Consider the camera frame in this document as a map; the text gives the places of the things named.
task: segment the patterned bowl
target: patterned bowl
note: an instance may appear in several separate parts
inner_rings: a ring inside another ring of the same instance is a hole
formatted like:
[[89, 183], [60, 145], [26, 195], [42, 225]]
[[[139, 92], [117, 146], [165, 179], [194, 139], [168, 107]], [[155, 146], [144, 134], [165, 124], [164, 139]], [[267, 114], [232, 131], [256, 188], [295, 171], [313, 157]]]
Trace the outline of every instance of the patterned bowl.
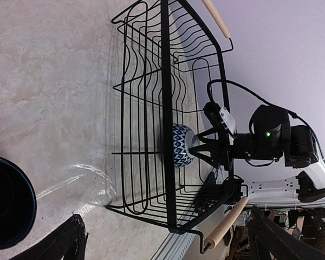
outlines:
[[174, 168], [189, 165], [195, 156], [189, 153], [189, 148], [198, 146], [200, 140], [189, 126], [173, 124]]

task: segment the dish rack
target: dish rack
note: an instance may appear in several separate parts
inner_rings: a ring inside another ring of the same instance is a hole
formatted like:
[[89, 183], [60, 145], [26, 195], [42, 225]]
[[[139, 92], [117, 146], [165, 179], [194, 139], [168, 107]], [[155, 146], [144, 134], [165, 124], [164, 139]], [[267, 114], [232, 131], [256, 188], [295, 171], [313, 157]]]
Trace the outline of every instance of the dish rack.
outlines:
[[[122, 78], [113, 87], [121, 99], [120, 151], [113, 154], [120, 158], [122, 204], [106, 208], [170, 232], [197, 234], [204, 253], [204, 235], [193, 228], [229, 200], [237, 202], [240, 181], [231, 167], [227, 180], [217, 184], [221, 170], [199, 158], [175, 169], [172, 129], [191, 123], [196, 134], [204, 132], [196, 96], [206, 85], [196, 85], [196, 72], [204, 72], [206, 83], [214, 74], [226, 79], [223, 53], [233, 49], [232, 41], [222, 50], [186, 0], [139, 0], [112, 23], [123, 35]], [[226, 82], [220, 89], [230, 111]]]

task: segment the wooden handle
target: wooden handle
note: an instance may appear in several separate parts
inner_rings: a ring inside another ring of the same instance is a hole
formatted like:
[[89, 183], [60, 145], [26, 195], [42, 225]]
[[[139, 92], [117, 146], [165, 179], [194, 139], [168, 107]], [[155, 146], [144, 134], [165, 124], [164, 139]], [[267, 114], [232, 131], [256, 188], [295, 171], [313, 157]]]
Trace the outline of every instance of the wooden handle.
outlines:
[[202, 0], [208, 11], [211, 13], [211, 16], [216, 21], [217, 25], [219, 26], [220, 30], [224, 34], [224, 37], [229, 39], [231, 38], [230, 32], [228, 28], [226, 27], [222, 17], [220, 16], [217, 8], [213, 4], [212, 0]]
[[205, 239], [204, 245], [211, 244], [209, 249], [214, 249], [223, 239], [227, 231], [232, 227], [244, 207], [248, 202], [248, 197], [243, 197], [237, 205], [230, 211], [230, 213], [223, 219], [223, 221], [209, 234]]

